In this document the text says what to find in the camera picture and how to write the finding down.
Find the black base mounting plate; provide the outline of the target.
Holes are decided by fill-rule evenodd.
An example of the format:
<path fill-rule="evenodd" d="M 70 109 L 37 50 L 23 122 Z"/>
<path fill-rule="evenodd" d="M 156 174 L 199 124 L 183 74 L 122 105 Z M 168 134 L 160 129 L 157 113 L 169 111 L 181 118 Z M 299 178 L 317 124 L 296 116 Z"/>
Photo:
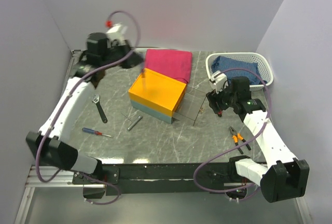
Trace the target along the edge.
<path fill-rule="evenodd" d="M 74 174 L 72 183 L 83 186 L 87 199 L 101 199 L 135 193 L 200 192 L 195 183 L 226 190 L 248 185 L 250 181 L 236 174 L 229 162 L 209 163 L 198 169 L 197 163 L 105 164 L 99 175 Z"/>

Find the black adjustable wrench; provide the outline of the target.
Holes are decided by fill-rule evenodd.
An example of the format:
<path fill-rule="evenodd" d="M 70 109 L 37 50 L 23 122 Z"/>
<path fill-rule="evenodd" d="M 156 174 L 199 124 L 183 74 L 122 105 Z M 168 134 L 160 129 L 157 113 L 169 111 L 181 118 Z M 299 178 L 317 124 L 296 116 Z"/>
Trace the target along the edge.
<path fill-rule="evenodd" d="M 107 123 L 108 122 L 108 119 L 105 115 L 105 112 L 100 104 L 100 95 L 99 94 L 95 94 L 92 98 L 92 102 L 96 105 L 97 109 L 98 109 L 98 112 L 99 112 L 99 115 L 101 117 L 101 120 L 103 123 Z"/>

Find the blue red screwdriver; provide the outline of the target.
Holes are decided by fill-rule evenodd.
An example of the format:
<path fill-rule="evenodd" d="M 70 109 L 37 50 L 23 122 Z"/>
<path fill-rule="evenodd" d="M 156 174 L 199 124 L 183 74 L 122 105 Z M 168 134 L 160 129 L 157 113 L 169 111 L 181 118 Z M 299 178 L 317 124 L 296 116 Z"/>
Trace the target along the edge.
<path fill-rule="evenodd" d="M 96 131 L 96 130 L 93 130 L 93 129 L 89 129 L 89 128 L 82 128 L 82 131 L 85 132 L 85 133 L 93 134 L 93 135 L 106 136 L 106 137 L 112 138 L 111 135 L 104 134 L 102 132 L 99 132 L 99 131 Z"/>
<path fill-rule="evenodd" d="M 142 78 L 142 86 L 143 90 L 146 90 L 146 76 L 145 76 L 145 69 L 141 70 L 141 78 Z"/>

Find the orange handled pliers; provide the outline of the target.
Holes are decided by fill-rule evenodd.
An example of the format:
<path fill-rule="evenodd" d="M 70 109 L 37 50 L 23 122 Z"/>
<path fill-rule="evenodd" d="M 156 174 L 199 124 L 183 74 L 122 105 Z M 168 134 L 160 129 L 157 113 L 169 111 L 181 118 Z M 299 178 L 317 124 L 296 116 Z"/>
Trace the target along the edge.
<path fill-rule="evenodd" d="M 239 146 L 239 140 L 242 141 L 243 143 L 247 142 L 246 139 L 244 139 L 240 133 L 238 133 L 233 127 L 229 127 L 230 133 L 232 135 L 232 138 L 234 140 L 235 146 Z M 251 151 L 251 147 L 249 144 L 246 144 L 246 147 L 249 151 Z M 237 150 L 240 152 L 240 154 L 244 154 L 242 149 L 240 147 L 237 148 Z"/>

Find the grey T-handle socket wrench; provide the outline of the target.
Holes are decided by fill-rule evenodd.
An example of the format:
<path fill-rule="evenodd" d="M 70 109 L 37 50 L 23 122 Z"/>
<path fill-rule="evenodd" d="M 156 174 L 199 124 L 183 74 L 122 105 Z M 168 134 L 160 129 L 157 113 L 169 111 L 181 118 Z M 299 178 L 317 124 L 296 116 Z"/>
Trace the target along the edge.
<path fill-rule="evenodd" d="M 124 113 L 122 113 L 122 115 L 125 116 L 131 122 L 131 124 L 127 127 L 127 131 L 131 131 L 137 125 L 137 123 L 143 119 L 142 115 L 138 115 L 138 117 L 136 119 L 134 119 L 134 120 L 132 120 L 131 118 L 129 118 Z"/>

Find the white plastic basket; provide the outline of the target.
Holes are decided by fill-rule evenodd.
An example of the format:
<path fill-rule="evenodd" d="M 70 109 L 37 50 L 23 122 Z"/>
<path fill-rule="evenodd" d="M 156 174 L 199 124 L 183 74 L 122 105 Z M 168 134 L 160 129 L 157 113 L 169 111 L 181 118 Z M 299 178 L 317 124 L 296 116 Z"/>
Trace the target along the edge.
<path fill-rule="evenodd" d="M 213 53 L 205 60 L 208 76 L 216 72 L 224 72 L 228 80 L 237 76 L 245 76 L 250 81 L 250 90 L 263 88 L 262 81 L 267 85 L 273 82 L 273 73 L 267 60 L 254 52 Z"/>

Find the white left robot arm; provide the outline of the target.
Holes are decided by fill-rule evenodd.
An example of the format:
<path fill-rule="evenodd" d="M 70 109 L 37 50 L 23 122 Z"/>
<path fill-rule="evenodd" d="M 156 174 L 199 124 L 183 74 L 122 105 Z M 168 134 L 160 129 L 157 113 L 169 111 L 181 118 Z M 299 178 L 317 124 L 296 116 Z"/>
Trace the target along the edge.
<path fill-rule="evenodd" d="M 72 67 L 66 88 L 51 116 L 39 131 L 30 131 L 25 139 L 35 158 L 37 176 L 42 182 L 46 182 L 40 173 L 39 166 L 42 163 L 54 166 L 59 171 L 84 173 L 85 178 L 93 184 L 102 180 L 101 160 L 84 155 L 67 144 L 72 125 L 107 69 L 115 66 L 129 69 L 143 62 L 128 40 L 113 34 L 91 33 L 86 44 L 87 48 Z"/>

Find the clear acrylic drawer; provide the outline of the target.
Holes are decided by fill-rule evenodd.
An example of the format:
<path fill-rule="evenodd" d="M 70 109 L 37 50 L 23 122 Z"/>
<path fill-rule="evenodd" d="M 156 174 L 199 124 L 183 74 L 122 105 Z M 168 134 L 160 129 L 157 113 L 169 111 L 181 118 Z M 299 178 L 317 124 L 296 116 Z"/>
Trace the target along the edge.
<path fill-rule="evenodd" d="M 206 93 L 187 86 L 183 98 L 173 113 L 172 120 L 194 126 L 199 113 L 202 112 L 205 98 Z"/>

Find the aluminium rail frame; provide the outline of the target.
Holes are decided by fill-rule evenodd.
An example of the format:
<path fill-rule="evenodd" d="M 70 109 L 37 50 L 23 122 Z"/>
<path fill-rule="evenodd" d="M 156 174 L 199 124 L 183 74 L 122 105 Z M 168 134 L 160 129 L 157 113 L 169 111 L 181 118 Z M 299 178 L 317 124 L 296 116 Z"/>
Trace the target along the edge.
<path fill-rule="evenodd" d="M 25 141 L 35 158 L 35 172 L 41 183 L 51 182 L 61 171 L 73 171 L 75 175 L 88 177 L 100 183 L 104 178 L 102 161 L 67 144 L 72 125 L 95 87 L 91 75 L 68 78 L 64 92 L 48 120 L 38 132 L 30 131 Z"/>

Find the pink folded cloth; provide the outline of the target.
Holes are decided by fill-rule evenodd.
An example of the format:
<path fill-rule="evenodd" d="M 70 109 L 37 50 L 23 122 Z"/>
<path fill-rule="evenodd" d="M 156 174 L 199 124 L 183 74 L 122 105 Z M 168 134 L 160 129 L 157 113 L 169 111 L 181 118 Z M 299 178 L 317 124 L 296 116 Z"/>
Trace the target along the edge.
<path fill-rule="evenodd" d="M 192 53 L 171 49 L 148 49 L 145 67 L 188 84 L 192 69 Z"/>

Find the orange drawer box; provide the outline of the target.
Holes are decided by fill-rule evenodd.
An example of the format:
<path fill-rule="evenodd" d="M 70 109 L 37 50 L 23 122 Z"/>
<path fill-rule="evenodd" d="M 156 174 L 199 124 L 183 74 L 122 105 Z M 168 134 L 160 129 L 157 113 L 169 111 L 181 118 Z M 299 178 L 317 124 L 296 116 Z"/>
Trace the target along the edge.
<path fill-rule="evenodd" d="M 171 124 L 187 84 L 147 68 L 145 76 L 146 90 L 143 90 L 141 75 L 128 90 L 132 106 Z"/>

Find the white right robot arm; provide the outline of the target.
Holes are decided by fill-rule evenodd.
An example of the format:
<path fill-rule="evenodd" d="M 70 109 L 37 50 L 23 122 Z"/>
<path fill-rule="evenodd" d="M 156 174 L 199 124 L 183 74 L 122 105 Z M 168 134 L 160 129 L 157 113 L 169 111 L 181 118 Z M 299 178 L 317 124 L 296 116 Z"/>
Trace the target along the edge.
<path fill-rule="evenodd" d="M 299 160 L 285 145 L 267 116 L 259 99 L 252 98 L 247 77 L 228 80 L 216 72 L 210 77 L 213 90 L 207 93 L 210 108 L 218 116 L 232 108 L 255 137 L 266 159 L 266 166 L 246 156 L 230 159 L 227 176 L 238 182 L 243 177 L 261 187 L 264 198 L 272 203 L 304 196 L 309 177 L 309 165 Z"/>

